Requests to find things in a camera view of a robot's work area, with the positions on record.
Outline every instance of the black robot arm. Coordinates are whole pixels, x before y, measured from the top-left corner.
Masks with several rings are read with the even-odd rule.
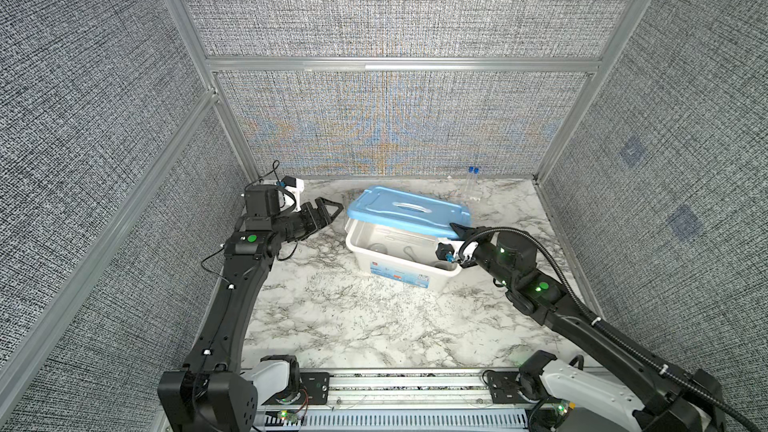
[[[704,425],[707,431],[722,431],[724,411],[748,430],[758,430],[723,402],[720,383],[707,372],[699,369],[688,374],[589,310],[547,249],[527,232],[511,227],[452,226],[459,240],[438,244],[438,258],[459,262],[463,267],[479,265],[493,277],[497,287],[506,289],[507,299],[517,310],[572,341],[621,380],[643,405],[630,412],[629,423],[633,428],[637,425],[636,430],[701,431]],[[538,252],[558,278],[536,268]],[[548,394],[542,383],[546,374],[542,372],[555,359],[540,350],[520,367],[523,395],[538,400]]]
[[[292,212],[293,206],[281,211],[281,193],[295,202],[281,186],[246,187],[246,214],[223,246],[222,279],[200,336],[179,369],[160,379],[158,396],[174,432],[245,432],[251,429],[255,406],[268,398],[259,398],[254,385],[240,376],[256,296],[283,243],[307,238],[342,210],[339,203],[317,198],[316,208],[306,202],[300,212]],[[327,206],[336,208],[333,214]],[[297,391],[295,360],[281,360],[291,362],[288,388]]]

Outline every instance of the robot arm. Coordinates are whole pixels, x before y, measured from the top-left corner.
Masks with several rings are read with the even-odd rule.
[[[724,430],[723,410],[730,408],[722,403],[717,380],[703,370],[690,375],[657,358],[589,311],[533,237],[513,228],[452,226],[459,240],[438,241],[440,260],[462,267],[479,265],[493,277],[494,285],[506,289],[517,310],[574,342],[622,382],[616,385],[592,377],[539,350],[520,367],[518,381],[525,397],[570,400],[628,430]],[[536,269],[537,252],[545,255],[561,280]]]
[[[281,193],[294,202],[283,211]],[[247,376],[240,374],[245,332],[283,242],[328,226],[342,206],[318,198],[316,208],[306,202],[296,212],[296,196],[277,185],[248,186],[244,197],[246,214],[223,245],[224,269],[203,330],[179,369],[160,379],[158,396],[174,432],[251,430],[257,405],[275,393],[289,398],[299,390],[299,365],[291,356],[264,358]],[[336,211],[330,214],[327,206]]]

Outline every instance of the blue patch on wall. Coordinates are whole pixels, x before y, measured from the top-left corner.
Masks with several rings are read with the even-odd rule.
[[[667,225],[681,242],[688,242],[701,234],[701,229],[704,228],[701,220],[687,204],[678,207],[667,217]]]
[[[619,155],[629,167],[635,167],[645,155],[645,146],[636,135],[630,136],[627,143],[619,151]]]

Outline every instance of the blue lid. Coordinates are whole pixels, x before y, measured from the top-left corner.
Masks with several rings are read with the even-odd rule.
[[[362,222],[447,238],[458,238],[451,222],[462,226],[472,223],[465,206],[380,186],[365,190],[346,214]]]

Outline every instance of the white plastic box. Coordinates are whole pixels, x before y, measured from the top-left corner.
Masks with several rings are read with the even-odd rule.
[[[350,218],[346,246],[363,271],[440,292],[462,270],[437,260],[437,238]]]

